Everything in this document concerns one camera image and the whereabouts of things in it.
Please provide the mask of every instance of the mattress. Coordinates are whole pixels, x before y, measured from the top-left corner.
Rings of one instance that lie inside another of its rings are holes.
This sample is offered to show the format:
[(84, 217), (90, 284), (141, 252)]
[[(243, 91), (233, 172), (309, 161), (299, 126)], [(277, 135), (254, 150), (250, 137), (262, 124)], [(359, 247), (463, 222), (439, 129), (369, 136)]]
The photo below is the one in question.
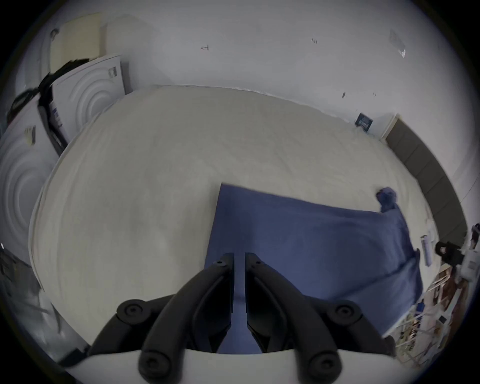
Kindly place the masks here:
[(221, 183), (374, 212), (389, 186), (424, 289), (440, 267), (425, 265), (432, 215), (418, 183), (362, 129), (254, 92), (154, 87), (85, 127), (32, 217), (31, 263), (80, 336), (92, 343), (120, 303), (175, 293), (203, 268)]

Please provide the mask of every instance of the blue towel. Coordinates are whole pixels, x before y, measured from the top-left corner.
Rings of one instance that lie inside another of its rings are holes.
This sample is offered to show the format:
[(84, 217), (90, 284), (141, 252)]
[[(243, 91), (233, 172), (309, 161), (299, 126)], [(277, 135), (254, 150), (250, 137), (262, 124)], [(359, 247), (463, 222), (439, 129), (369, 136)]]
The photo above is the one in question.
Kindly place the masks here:
[(379, 333), (422, 292), (420, 253), (390, 188), (381, 213), (355, 211), (222, 184), (205, 265), (235, 253), (232, 327), (219, 353), (260, 353), (247, 328), (244, 255), (253, 252), (304, 295), (352, 300)]

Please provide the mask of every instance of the white container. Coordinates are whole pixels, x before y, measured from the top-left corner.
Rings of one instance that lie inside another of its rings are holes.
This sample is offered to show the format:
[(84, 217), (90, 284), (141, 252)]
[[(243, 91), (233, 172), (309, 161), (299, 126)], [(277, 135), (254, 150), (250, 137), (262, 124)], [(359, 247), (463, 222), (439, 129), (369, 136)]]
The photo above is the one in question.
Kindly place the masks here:
[(59, 155), (47, 135), (36, 95), (0, 139), (0, 242), (30, 264), (28, 226), (43, 184)]
[(50, 111), (69, 143), (93, 116), (125, 96), (120, 56), (85, 63), (52, 83)]

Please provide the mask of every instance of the white bedsheet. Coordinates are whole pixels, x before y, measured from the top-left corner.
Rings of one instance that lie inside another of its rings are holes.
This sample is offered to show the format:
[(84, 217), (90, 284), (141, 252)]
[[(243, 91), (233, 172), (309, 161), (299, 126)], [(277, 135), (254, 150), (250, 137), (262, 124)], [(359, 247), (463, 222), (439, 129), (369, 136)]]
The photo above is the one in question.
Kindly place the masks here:
[[(428, 232), (416, 180), (361, 129), (253, 92), (137, 91), (68, 146), (30, 226), (37, 278), (88, 343), (121, 302), (175, 293), (203, 268), (222, 182), (371, 211), (388, 186), (414, 248)], [(422, 254), (424, 289), (439, 267), (439, 257), (426, 267)]]

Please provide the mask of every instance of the white wall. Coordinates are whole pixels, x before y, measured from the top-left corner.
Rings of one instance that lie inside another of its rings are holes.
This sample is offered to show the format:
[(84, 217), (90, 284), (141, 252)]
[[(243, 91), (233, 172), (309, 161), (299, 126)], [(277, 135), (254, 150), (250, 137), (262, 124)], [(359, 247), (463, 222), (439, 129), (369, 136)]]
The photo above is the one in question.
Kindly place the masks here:
[[(199, 3), (73, 1), (43, 33), (74, 17), (103, 12), (105, 50), (128, 62), (127, 90), (149, 84), (247, 88), (350, 122), (359, 112), (374, 121), (399, 113), (437, 156), (464, 209), (474, 208), (468, 202), (480, 199), (472, 188), (480, 172), (479, 103), (453, 49), (413, 4)], [(404, 58), (389, 42), (391, 29), (406, 46)], [(33, 56), (25, 60), (37, 60)], [(478, 217), (479, 212), (465, 213)]]

